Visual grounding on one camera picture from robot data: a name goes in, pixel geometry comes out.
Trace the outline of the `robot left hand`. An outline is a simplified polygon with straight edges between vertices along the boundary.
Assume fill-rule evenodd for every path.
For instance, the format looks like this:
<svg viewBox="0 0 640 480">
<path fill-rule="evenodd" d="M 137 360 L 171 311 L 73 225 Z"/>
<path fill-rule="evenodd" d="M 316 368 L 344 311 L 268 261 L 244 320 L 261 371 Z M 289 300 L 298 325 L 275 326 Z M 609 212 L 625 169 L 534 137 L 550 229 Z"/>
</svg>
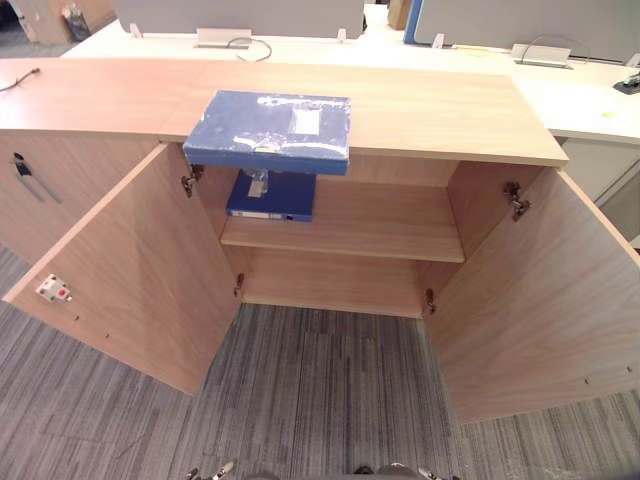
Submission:
<svg viewBox="0 0 640 480">
<path fill-rule="evenodd" d="M 195 467 L 189 470 L 185 476 L 185 480 L 222 480 L 227 477 L 234 469 L 236 462 L 231 460 L 217 468 L 211 474 L 201 473 L 200 470 Z"/>
</svg>

